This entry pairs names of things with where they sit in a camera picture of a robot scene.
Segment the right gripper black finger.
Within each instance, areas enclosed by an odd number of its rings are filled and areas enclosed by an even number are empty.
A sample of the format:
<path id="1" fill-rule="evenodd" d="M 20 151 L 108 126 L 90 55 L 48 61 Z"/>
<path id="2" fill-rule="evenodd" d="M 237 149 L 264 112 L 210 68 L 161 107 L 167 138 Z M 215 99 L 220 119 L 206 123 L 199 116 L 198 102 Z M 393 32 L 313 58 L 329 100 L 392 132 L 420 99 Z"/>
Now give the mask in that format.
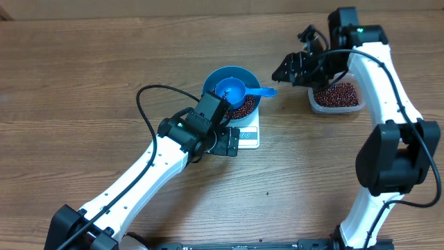
<path id="1" fill-rule="evenodd" d="M 278 68 L 272 73 L 271 79 L 277 82 L 285 82 L 296 85 L 297 74 L 298 71 L 295 69 Z"/>
<path id="2" fill-rule="evenodd" d="M 299 72 L 300 52 L 287 54 L 277 70 L 284 72 Z"/>

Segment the blue plastic scoop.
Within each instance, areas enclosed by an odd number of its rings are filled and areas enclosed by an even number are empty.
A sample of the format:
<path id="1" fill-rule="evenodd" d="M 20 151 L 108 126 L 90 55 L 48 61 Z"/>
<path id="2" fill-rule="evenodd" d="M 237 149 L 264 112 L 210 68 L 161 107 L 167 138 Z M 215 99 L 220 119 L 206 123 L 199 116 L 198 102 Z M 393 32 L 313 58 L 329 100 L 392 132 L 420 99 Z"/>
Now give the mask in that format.
<path id="1" fill-rule="evenodd" d="M 228 101 L 234 109 L 241 107 L 247 95 L 274 97 L 278 91 L 269 87 L 248 88 L 243 81 L 235 77 L 225 78 L 215 88 L 215 94 Z"/>

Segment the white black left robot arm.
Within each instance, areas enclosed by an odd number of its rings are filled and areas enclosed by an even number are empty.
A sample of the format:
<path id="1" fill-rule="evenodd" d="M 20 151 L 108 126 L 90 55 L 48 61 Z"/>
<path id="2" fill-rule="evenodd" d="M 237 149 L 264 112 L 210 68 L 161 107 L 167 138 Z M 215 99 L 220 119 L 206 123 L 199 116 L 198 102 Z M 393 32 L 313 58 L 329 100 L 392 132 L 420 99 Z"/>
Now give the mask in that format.
<path id="1" fill-rule="evenodd" d="M 64 205 L 56 212 L 45 249 L 120 249 L 133 220 L 175 175 L 206 153 L 237 155 L 239 129 L 225 118 L 231 110 L 207 92 L 196 107 L 163 119 L 142 156 L 109 188 L 79 210 Z"/>

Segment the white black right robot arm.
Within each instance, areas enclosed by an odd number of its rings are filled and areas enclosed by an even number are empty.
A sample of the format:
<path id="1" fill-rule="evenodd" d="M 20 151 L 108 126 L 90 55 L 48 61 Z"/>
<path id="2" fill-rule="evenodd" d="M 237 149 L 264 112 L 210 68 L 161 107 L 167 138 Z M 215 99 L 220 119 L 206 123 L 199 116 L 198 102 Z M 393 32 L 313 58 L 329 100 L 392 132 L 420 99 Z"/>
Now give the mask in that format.
<path id="1" fill-rule="evenodd" d="M 392 241 L 377 234 L 393 207 L 437 170 L 433 156 L 441 130 L 410 102 L 381 26 L 361 25 L 353 7 L 336 9 L 327 22 L 329 34 L 320 42 L 313 26 L 298 35 L 302 51 L 288 54 L 272 79 L 316 89 L 331 86 L 336 74 L 353 74 L 373 131 L 355 160 L 360 188 L 348 216 L 329 239 L 299 240 L 298 248 L 392 249 Z"/>

